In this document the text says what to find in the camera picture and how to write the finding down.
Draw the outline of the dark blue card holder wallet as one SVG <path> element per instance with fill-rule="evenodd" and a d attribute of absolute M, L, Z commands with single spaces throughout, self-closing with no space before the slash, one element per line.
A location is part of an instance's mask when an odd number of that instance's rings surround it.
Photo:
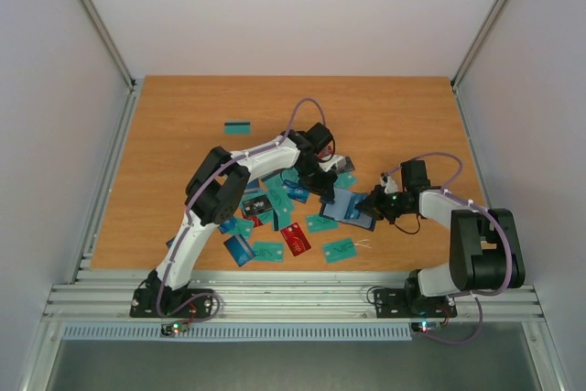
<path fill-rule="evenodd" d="M 339 223 L 345 223 L 367 231 L 373 231 L 376 219 L 360 212 L 356 208 L 356 205 L 365 200 L 367 196 L 367 193 L 334 188 L 333 202 L 323 201 L 321 203 L 320 215 Z"/>

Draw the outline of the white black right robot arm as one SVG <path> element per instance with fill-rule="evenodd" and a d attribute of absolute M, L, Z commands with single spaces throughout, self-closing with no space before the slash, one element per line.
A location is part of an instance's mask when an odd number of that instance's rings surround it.
<path fill-rule="evenodd" d="M 449 297 L 468 293 L 492 297 L 524 285 L 526 269 L 509 210 L 485 208 L 446 186 L 433 186 L 421 158 L 405 161 L 399 169 L 400 187 L 391 173 L 384 173 L 356 209 L 393 225 L 399 217 L 414 214 L 450 232 L 448 261 L 416 269 L 405 281 L 403 303 L 410 314 L 436 310 Z"/>

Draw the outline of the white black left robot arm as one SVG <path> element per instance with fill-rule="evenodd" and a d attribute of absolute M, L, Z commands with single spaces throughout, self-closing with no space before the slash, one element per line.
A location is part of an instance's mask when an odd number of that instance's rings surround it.
<path fill-rule="evenodd" d="M 166 318 L 192 302 L 187 285 L 196 260 L 212 233 L 237 211 L 251 180 L 295 168 L 304 188 L 332 202 L 337 176 L 323 169 L 318 157 L 332 143 L 331 131 L 316 123 L 307 132 L 287 130 L 249 150 L 212 149 L 187 185 L 183 219 L 166 256 L 144 282 L 146 308 Z"/>

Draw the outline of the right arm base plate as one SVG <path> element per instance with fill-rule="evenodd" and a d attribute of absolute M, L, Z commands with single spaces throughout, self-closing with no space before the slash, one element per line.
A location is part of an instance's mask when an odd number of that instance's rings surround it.
<path fill-rule="evenodd" d="M 403 289 L 375 288 L 372 294 L 378 319 L 456 318 L 458 311 L 445 297 L 408 299 Z"/>

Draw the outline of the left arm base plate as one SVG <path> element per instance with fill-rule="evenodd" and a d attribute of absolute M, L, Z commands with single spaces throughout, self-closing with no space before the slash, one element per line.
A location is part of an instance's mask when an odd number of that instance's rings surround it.
<path fill-rule="evenodd" d="M 213 290 L 207 288 L 184 288 L 173 292 L 165 289 L 159 304 L 161 313 L 158 313 L 158 290 L 138 288 L 131 301 L 129 316 L 145 319 L 207 319 L 212 315 L 213 293 Z"/>

